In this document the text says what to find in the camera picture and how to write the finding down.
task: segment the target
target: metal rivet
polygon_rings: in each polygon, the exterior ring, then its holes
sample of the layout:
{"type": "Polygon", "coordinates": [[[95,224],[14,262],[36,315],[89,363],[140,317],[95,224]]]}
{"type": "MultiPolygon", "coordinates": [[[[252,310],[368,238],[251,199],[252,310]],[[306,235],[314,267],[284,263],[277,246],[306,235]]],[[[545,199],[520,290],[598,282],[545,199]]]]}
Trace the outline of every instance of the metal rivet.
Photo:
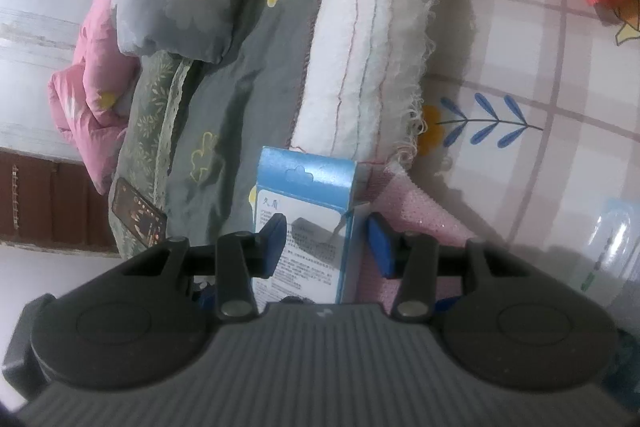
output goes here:
{"type": "Polygon", "coordinates": [[[420,301],[404,301],[396,309],[402,317],[407,318],[421,317],[429,312],[429,307],[420,301]]]}
{"type": "Polygon", "coordinates": [[[223,312],[227,317],[244,317],[251,313],[254,307],[251,306],[247,301],[227,301],[220,307],[220,311],[223,312]]]}

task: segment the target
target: blue box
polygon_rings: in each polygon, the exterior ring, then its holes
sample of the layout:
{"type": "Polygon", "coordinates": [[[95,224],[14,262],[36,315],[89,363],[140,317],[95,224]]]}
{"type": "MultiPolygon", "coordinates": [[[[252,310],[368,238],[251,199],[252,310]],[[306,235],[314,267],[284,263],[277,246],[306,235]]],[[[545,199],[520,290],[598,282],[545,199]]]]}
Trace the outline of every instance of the blue box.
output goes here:
{"type": "Polygon", "coordinates": [[[287,244],[270,279],[254,279],[260,310],[298,296],[315,303],[353,301],[369,204],[354,203],[357,163],[264,147],[258,163],[255,231],[287,217],[287,244]]]}

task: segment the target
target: bedsheet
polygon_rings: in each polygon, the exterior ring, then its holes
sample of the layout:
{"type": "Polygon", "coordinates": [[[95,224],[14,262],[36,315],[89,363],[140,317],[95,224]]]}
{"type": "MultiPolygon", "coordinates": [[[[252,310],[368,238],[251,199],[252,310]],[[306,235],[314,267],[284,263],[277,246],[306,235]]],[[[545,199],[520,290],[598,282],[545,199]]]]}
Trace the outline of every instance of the bedsheet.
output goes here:
{"type": "MultiPolygon", "coordinates": [[[[156,156],[150,192],[169,216],[168,233],[198,244],[219,231],[250,229],[266,144],[367,164],[391,156],[409,162],[433,1],[244,0],[250,9],[241,9],[228,56],[217,66],[186,65],[189,73],[169,93],[159,142],[172,153],[156,156]]],[[[112,227],[117,238],[122,226],[112,220],[112,227]]]]}
{"type": "MultiPolygon", "coordinates": [[[[607,200],[640,196],[637,12],[626,22],[584,0],[440,0],[412,179],[561,280],[596,267],[585,246],[607,200]]],[[[627,277],[601,304],[640,333],[638,274],[627,277]]]]}

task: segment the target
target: blue leaf pattern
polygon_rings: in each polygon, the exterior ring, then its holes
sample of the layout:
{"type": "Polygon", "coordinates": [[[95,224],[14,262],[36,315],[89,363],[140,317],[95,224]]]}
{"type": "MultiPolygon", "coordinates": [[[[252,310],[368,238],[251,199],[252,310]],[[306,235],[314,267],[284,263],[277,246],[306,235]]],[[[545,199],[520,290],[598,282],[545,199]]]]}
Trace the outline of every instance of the blue leaf pattern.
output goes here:
{"type": "Polygon", "coordinates": [[[522,111],[520,110],[520,107],[518,106],[518,103],[515,100],[513,100],[513,97],[510,94],[505,94],[504,95],[504,103],[507,104],[507,107],[511,110],[511,112],[516,117],[518,117],[518,119],[523,124],[527,123],[527,121],[524,119],[524,115],[522,114],[522,111]]]}
{"type": "Polygon", "coordinates": [[[487,111],[495,120],[498,120],[498,115],[495,114],[494,108],[491,106],[489,101],[486,99],[485,95],[482,93],[476,93],[476,102],[478,102],[482,108],[487,111]]]}
{"type": "Polygon", "coordinates": [[[451,147],[456,142],[456,140],[460,137],[465,126],[466,126],[466,122],[460,124],[453,131],[447,134],[447,137],[442,142],[443,147],[451,147]]]}
{"type": "Polygon", "coordinates": [[[460,108],[450,98],[447,98],[446,96],[443,96],[440,99],[440,103],[442,104],[442,107],[444,107],[445,109],[449,109],[452,113],[455,113],[460,118],[464,118],[466,120],[465,114],[462,111],[460,111],[460,108]]]}
{"type": "Polygon", "coordinates": [[[498,122],[487,125],[484,129],[481,129],[471,137],[471,145],[478,145],[482,140],[491,134],[491,131],[496,128],[498,122]]]}
{"type": "Polygon", "coordinates": [[[519,129],[516,129],[515,131],[511,131],[509,134],[506,134],[505,136],[503,136],[498,140],[498,147],[500,149],[504,149],[508,145],[511,145],[513,142],[516,141],[518,136],[520,136],[522,133],[525,132],[525,130],[526,130],[526,127],[520,127],[519,129]]]}

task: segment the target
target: gray blanket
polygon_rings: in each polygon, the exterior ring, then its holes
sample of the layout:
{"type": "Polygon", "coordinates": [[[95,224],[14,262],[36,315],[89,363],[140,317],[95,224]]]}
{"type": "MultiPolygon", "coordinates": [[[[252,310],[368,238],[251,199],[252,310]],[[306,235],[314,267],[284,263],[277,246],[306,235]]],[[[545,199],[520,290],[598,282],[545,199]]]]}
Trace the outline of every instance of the gray blanket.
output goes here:
{"type": "Polygon", "coordinates": [[[321,0],[242,0],[230,51],[187,76],[161,206],[167,235],[193,245],[253,226],[249,195],[264,145],[287,147],[321,0]]]}

